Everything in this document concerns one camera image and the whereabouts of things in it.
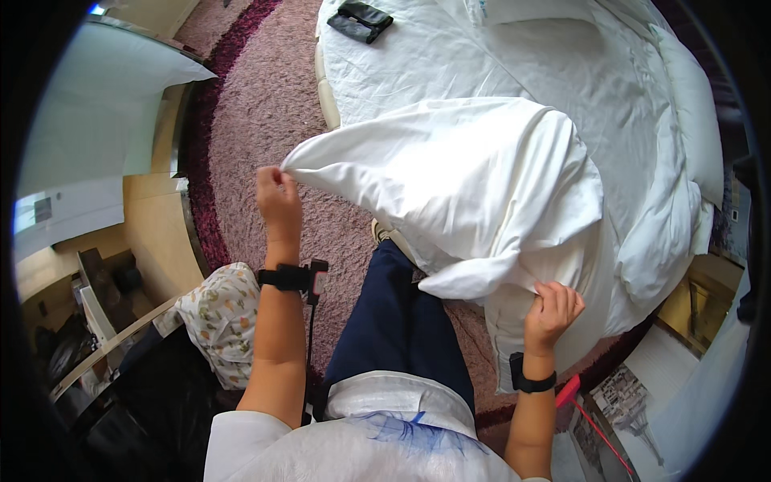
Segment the wrist strap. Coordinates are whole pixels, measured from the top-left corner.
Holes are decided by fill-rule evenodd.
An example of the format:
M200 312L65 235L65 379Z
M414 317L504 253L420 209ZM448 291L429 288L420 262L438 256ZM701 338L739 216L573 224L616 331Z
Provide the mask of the wrist strap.
M522 362L524 354L515 352L509 356L509 367L511 368L511 384L515 390L521 390L525 393L539 393L551 390L557 384L557 372L552 372L551 376L545 380L530 380L525 378L522 373Z
M283 292L306 292L311 281L307 266L279 265L275 271L261 269L257 272L257 283L273 285Z

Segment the right hand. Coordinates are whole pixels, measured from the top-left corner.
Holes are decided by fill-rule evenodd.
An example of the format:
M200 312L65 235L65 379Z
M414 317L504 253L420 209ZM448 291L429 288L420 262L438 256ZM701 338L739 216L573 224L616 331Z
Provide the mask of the right hand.
M557 340L584 311L584 299L556 281L545 285L536 282L535 290L538 295L525 316L525 353L552 356Z
M257 207L268 229L268 244L299 248L302 203L292 176L276 166L261 167L257 171Z

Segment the fingers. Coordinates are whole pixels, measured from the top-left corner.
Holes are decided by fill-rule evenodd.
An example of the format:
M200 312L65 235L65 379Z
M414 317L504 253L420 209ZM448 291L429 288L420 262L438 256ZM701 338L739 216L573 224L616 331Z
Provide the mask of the fingers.
M284 186L287 197L292 199L298 197L297 194L297 181L287 173L281 173L281 184Z
M557 313L557 294L548 285L535 282L535 291L543 298L544 312L548 315Z
M570 323L573 321L573 311L575 309L576 305L576 290L573 288L565 288L567 291L567 304L565 305L565 312L567 313L567 322Z
M548 283L547 286L551 288L557 296L557 314L559 315L560 320L566 319L567 314L569 313L567 310L567 288L556 281Z
M584 304L584 297L581 296L581 293L576 293L576 304L573 307L573 319L576 319L582 311L584 311L584 308L586 308L586 305Z
M277 187L278 180L281 178L281 171L276 166L260 167L257 169L257 186L260 189L271 189Z
M544 309L544 299L541 298L539 295L535 295L533 299L533 304L530 305L530 315L537 315Z

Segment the bed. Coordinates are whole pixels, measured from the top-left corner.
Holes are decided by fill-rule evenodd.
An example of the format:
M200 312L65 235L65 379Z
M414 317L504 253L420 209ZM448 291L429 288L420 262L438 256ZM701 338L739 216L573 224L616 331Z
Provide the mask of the bed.
M370 46L325 24L339 3L322 3L317 26L330 129L465 97L523 97L573 120L601 175L614 258L601 336L642 322L707 252L722 199L715 106L704 72L650 2L586 0L590 21L557 13L479 28L464 0L373 0L394 23ZM516 343L497 337L496 323L487 316L499 391L509 392Z

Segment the pink carpet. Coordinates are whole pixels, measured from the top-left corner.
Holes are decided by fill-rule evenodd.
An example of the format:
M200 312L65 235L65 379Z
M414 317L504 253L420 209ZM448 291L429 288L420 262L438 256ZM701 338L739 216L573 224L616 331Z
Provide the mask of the pink carpet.
M176 39L201 52L220 78L190 106L187 152L190 200L212 269L264 257L263 221L254 173L279 164L301 141L325 131L314 73L320 0L201 0ZM359 295L374 248L372 216L325 192L301 187L305 210L302 259L329 261L328 292L315 321L313 369L318 379ZM504 433L516 396L495 395L496 376L483 316L450 303L460 348L475 389L480 434ZM604 339L562 379L589 367L616 339Z

